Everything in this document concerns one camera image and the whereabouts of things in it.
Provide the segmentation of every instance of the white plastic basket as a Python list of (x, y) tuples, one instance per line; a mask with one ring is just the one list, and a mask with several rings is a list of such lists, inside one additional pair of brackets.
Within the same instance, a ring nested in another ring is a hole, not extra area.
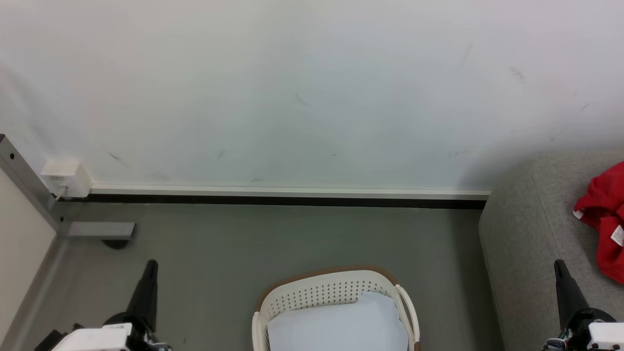
[(419, 351), (420, 330), (412, 300), (390, 273), (369, 265), (319, 270), (271, 285), (258, 300), (251, 321), (253, 350), (271, 350), (266, 326), (279, 314), (324, 305), (352, 304), (365, 291), (394, 299), (409, 336), (409, 351)]

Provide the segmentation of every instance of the red garment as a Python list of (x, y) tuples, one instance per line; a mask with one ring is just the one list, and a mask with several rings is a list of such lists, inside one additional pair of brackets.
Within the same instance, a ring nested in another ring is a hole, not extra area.
[(574, 211), (577, 218), (598, 231), (598, 268), (624, 284), (624, 162), (592, 179)]

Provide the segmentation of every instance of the gray sofa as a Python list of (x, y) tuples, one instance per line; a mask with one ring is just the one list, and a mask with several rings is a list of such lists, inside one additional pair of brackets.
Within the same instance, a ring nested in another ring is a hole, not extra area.
[(624, 285), (596, 265), (597, 233), (572, 207), (624, 151), (551, 154), (525, 162), (493, 191), (479, 233), (506, 351), (541, 350), (559, 331), (553, 263), (565, 260), (591, 307), (624, 322)]

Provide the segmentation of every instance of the metal bracket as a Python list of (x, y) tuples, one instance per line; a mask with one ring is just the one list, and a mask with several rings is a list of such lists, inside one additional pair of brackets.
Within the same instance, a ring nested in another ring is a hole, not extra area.
[(104, 240), (130, 240), (134, 222), (73, 222), (67, 206), (56, 199), (17, 149), (0, 134), (0, 169), (15, 183), (59, 236)]

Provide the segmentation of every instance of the wall outlet box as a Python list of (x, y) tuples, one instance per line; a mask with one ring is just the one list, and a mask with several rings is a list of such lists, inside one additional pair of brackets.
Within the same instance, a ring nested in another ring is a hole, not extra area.
[(63, 197), (87, 197), (93, 186), (87, 171), (75, 159), (48, 161), (41, 170), (41, 177), (55, 195), (63, 193), (63, 187), (67, 187)]

